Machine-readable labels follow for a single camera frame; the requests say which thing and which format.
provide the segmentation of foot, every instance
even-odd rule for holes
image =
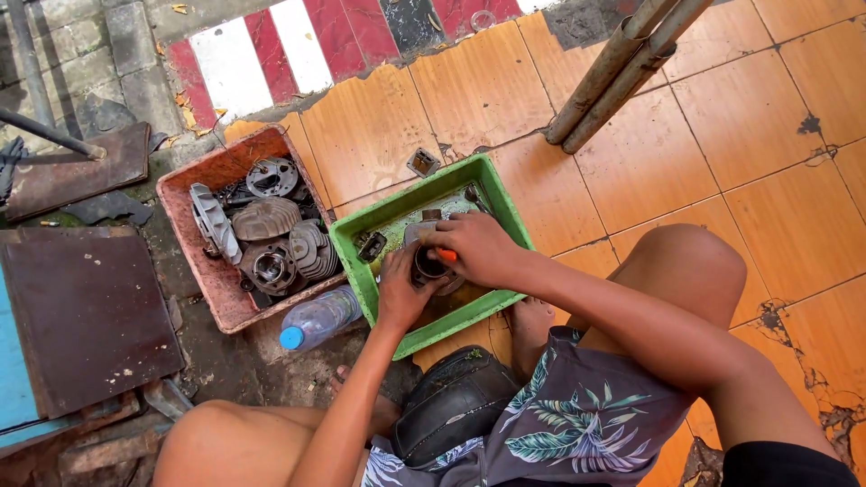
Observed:
[[[508,309],[511,315],[512,362],[521,383],[532,377],[553,326],[553,306],[527,296]]]
[[[352,368],[349,366],[337,367],[337,375],[339,377],[331,378],[331,397],[336,398],[340,389],[343,388],[343,382],[349,378],[349,373]],[[400,406],[394,401],[386,398],[382,394],[376,396],[376,402],[373,403],[373,415],[370,418],[370,431],[372,434],[391,437],[391,426],[394,421],[400,417]]]

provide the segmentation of metal plate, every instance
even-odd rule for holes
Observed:
[[[0,263],[48,418],[183,366],[141,237],[9,243]]]
[[[102,161],[63,149],[18,163],[6,219],[15,222],[60,206],[147,179],[147,139],[150,125],[140,122],[118,132],[88,140],[105,147]]]

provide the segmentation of leg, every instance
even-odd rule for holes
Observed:
[[[746,285],[746,264],[733,247],[711,231],[692,224],[672,224],[643,235],[608,280],[727,329]],[[527,377],[544,350],[553,319],[537,311],[533,319],[518,321],[518,317],[514,315],[514,368],[519,377]],[[616,342],[579,316],[572,316],[568,325],[587,330],[579,347],[625,354]]]
[[[350,372],[340,366],[345,378]],[[342,384],[332,381],[336,394]],[[388,432],[400,410],[379,396],[369,437]],[[325,411],[307,407],[247,407],[205,402],[171,429],[159,453],[154,485],[285,485]],[[354,485],[366,465],[361,458]]]

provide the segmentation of plastic bottle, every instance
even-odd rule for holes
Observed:
[[[299,352],[318,346],[361,317],[358,298],[348,284],[292,308],[282,320],[280,344]]]

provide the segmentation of hand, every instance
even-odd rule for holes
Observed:
[[[451,213],[448,220],[436,223],[436,231],[423,237],[424,245],[452,249],[457,260],[440,258],[435,251],[427,257],[452,268],[470,281],[494,289],[511,289],[515,269],[526,259],[525,252],[499,226],[495,218],[478,210]]]
[[[377,326],[398,328],[405,333],[414,323],[430,297],[447,281],[443,277],[427,282],[422,288],[416,288],[410,280],[412,261],[415,251],[421,246],[416,240],[408,247],[390,252],[382,260],[382,270],[379,272],[379,312]]]

